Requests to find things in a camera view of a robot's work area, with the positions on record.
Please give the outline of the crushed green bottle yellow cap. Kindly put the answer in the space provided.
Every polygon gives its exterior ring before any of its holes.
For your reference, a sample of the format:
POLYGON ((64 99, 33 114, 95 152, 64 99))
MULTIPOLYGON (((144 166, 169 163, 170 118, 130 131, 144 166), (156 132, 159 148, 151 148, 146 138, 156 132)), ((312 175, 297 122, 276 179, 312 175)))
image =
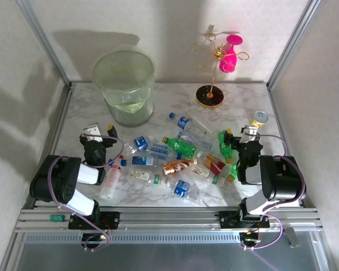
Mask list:
POLYGON ((224 160, 227 164, 231 164, 233 162, 232 159, 232 149, 230 145, 226 145, 224 143, 224 135, 226 130, 222 130, 218 132, 218 142, 219 142, 219 150, 222 156, 224 157, 224 160))

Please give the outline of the white-capped blue label bottle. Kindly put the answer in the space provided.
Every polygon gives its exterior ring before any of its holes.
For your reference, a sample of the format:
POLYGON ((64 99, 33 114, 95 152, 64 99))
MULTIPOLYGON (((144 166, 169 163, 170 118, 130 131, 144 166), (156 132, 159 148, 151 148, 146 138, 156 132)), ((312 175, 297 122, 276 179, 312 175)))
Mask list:
POLYGON ((123 154, 125 156, 131 156, 138 152, 144 152, 153 142, 155 142, 153 136, 139 136, 124 145, 123 154))

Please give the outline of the red orange label drink bottle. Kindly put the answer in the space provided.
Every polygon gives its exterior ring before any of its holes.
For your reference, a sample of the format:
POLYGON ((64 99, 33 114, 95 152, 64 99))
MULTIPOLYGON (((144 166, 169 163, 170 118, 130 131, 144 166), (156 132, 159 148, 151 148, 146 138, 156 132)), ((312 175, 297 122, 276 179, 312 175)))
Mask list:
POLYGON ((195 156, 202 160, 202 164, 215 175, 219 175, 226 166, 225 162, 209 153, 199 151, 195 156))

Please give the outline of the clear unlabelled plastic bottle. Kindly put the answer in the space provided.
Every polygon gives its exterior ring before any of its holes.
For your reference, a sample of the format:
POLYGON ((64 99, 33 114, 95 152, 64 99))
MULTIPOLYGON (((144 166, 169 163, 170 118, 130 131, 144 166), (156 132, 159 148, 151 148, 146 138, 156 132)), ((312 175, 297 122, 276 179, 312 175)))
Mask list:
POLYGON ((215 132, 215 128, 212 122, 202 113, 196 111, 188 111, 188 115, 191 120, 195 123, 197 128, 201 130, 204 134, 211 136, 215 132))

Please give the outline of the clear bottle red print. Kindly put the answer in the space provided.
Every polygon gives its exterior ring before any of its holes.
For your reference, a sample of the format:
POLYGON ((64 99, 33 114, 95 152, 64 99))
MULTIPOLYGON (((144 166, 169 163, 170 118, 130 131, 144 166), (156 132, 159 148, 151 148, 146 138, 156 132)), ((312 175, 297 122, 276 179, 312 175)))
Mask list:
POLYGON ((121 176, 120 162, 116 161, 110 167, 106 174, 105 182, 99 192, 100 199, 112 199, 115 193, 116 185, 121 176))

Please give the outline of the blue-capped blue label bottle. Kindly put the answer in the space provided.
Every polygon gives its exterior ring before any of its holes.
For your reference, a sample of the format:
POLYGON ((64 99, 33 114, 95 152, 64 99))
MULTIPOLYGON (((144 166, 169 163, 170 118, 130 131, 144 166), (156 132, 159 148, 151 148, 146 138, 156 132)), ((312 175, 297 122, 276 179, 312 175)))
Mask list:
POLYGON ((121 166, 139 166, 139 167, 153 167, 156 166, 156 160, 152 156, 132 156, 128 159, 122 159, 121 166))

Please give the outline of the clear bottle purple white label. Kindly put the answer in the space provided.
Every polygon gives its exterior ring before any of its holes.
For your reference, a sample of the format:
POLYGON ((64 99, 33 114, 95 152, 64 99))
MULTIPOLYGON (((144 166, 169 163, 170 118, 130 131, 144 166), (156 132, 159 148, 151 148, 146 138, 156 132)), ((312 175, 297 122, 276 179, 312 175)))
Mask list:
POLYGON ((212 148, 212 141, 208 138, 198 136, 186 131, 180 131, 176 136, 178 139, 191 143, 203 151, 210 151, 212 148))

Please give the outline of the clear bottle orange swirl label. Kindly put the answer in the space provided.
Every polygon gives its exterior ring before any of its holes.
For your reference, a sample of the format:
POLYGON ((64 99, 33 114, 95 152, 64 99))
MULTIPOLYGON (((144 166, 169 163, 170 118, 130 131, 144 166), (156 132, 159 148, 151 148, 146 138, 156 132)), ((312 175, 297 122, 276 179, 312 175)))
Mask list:
POLYGON ((223 187, 225 183, 224 177, 215 175, 206 167, 200 167, 199 165, 192 166, 189 170, 189 175, 193 177, 195 181, 198 181, 204 185, 223 187))

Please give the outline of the clear bottle green leaf label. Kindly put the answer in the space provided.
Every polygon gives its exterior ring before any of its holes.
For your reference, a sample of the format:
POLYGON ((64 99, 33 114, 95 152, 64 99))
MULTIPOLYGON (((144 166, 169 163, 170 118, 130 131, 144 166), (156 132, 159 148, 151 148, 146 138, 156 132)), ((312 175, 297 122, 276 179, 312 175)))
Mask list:
POLYGON ((145 170, 130 170, 128 175, 129 180, 132 182, 145 182, 151 185, 162 185, 169 187, 169 182, 166 176, 158 172, 145 171, 145 170))

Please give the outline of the clear bottle pale blue label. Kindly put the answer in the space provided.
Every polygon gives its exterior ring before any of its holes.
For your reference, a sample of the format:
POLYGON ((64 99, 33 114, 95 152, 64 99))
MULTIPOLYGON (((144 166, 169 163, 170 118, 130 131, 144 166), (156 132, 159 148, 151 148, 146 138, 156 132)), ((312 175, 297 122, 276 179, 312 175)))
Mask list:
POLYGON ((176 152, 173 148, 167 145, 151 143, 149 144, 147 150, 149 151, 151 156, 163 161, 182 159, 181 153, 176 152))

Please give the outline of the copper coloured drink bottle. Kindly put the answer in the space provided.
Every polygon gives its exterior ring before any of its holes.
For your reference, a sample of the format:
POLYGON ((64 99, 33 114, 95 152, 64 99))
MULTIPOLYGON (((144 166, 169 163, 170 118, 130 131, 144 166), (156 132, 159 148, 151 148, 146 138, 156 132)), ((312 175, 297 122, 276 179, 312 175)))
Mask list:
POLYGON ((188 170, 191 166, 197 164, 197 159, 177 159, 162 164, 163 175, 169 176, 175 173, 179 173, 188 170))

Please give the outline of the crushed clear bottle blue label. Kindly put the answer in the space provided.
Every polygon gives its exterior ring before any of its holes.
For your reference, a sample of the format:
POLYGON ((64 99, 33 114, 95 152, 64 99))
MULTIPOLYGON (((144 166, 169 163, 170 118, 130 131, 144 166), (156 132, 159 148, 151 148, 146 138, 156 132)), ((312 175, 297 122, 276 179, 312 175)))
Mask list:
POLYGON ((169 180, 166 183, 172 193, 182 200, 187 200, 196 205, 203 202, 203 193, 195 183, 189 183, 183 180, 169 180))

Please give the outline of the yellow tin can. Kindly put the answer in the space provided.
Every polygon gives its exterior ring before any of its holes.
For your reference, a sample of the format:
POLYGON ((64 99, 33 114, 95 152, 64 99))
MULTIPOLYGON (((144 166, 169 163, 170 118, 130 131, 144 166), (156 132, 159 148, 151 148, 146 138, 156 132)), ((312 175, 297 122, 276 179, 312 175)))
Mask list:
POLYGON ((251 125, 256 126, 257 129, 263 128, 268 122, 269 117, 264 111, 254 112, 253 118, 250 122, 251 125))

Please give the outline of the pink wine glass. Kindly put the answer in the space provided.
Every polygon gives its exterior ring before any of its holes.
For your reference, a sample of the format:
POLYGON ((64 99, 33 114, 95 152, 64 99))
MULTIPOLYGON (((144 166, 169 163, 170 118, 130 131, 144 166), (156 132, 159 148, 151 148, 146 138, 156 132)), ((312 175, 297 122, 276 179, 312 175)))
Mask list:
POLYGON ((223 46, 224 57, 220 61, 219 69, 224 73, 232 73, 237 63, 237 55, 234 51, 236 45, 242 44, 243 39, 235 34, 227 37, 227 43, 223 46))

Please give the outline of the small black controller board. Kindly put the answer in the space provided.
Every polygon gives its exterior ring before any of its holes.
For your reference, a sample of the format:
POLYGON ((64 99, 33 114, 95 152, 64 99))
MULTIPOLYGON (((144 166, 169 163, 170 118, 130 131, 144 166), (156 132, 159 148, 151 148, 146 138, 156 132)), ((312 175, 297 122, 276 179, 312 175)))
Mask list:
POLYGON ((248 231, 240 233, 240 241, 243 245, 254 247, 261 242, 258 231, 248 231))
POLYGON ((81 237, 81 244, 84 246, 85 242, 87 242, 87 246, 90 248, 97 247, 106 243, 106 237, 101 233, 83 233, 81 237))

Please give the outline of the grey metal bottom panel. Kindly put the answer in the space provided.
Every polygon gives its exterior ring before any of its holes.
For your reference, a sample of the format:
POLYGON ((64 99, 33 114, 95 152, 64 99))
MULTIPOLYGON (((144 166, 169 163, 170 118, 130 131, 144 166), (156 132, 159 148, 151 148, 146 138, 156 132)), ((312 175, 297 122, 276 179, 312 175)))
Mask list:
POLYGON ((259 251, 236 244, 112 244, 86 252, 75 244, 25 244, 4 271, 336 271, 311 242, 259 251))

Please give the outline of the aluminium side rail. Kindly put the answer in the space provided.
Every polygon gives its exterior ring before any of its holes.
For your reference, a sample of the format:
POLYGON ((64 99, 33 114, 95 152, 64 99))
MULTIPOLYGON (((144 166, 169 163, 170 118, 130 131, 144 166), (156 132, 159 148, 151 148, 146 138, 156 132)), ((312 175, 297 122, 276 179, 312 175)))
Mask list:
MULTIPOLYGON (((295 156, 293 154, 293 150, 292 150, 291 144, 289 142, 288 135, 286 133, 286 129, 285 129, 285 126, 284 126, 285 122, 283 122, 283 118, 281 117, 281 114, 280 114, 280 107, 277 104, 277 102, 275 101, 273 93, 272 93, 271 88, 269 87, 268 83, 266 83, 266 88, 268 90, 268 95, 269 95, 269 98, 270 98, 270 101, 271 101, 271 104, 272 104, 272 108, 273 108, 273 112, 274 112, 274 116, 275 116, 275 119, 276 119, 276 123, 277 123, 277 126, 278 126, 280 136, 285 141, 285 143, 287 145, 286 153, 288 155, 295 156)), ((315 204, 312 202, 311 198, 309 197, 309 194, 307 194, 306 197, 302 200, 302 205, 305 208, 316 208, 315 204)))
POLYGON ((55 111, 55 125, 50 130, 49 137, 43 150, 40 162, 42 162, 49 154, 53 154, 58 144, 59 136, 63 127, 64 119, 68 110, 68 106, 73 94, 75 84, 64 86, 62 95, 60 96, 58 109, 55 111))

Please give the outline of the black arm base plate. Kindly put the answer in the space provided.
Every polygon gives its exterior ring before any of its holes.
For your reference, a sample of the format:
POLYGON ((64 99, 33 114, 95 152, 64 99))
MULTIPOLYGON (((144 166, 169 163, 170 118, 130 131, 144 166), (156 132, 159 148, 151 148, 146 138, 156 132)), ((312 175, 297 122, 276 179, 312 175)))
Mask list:
POLYGON ((242 211, 220 211, 221 229, 249 229, 270 228, 268 216, 243 214, 242 211))
MULTIPOLYGON (((85 218, 102 230, 116 230, 120 222, 119 212, 101 212, 98 215, 85 216, 85 218)), ((68 228, 70 230, 93 230, 94 228, 77 216, 71 216, 68 228)))

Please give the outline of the aluminium frame post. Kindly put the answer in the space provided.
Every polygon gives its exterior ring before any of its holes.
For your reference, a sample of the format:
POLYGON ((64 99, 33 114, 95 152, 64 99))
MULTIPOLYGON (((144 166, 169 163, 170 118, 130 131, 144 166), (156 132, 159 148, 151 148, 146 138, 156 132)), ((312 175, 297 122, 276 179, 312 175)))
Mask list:
POLYGON ((59 74, 61 80, 63 81, 66 88, 71 87, 71 80, 68 79, 64 68, 62 67, 50 41, 48 40, 37 16, 32 8, 29 0, 15 0, 19 10, 27 21, 29 27, 31 28, 33 34, 35 35, 37 41, 41 45, 46 56, 51 61, 54 66, 55 71, 59 74))
POLYGON ((288 65, 292 55, 299 45, 307 27, 309 26, 312 17, 315 15, 322 0, 308 0, 305 9, 303 10, 298 23, 292 31, 290 38, 278 59, 275 68, 273 69, 268 82, 267 89, 271 91, 276 86, 281 74, 288 65))

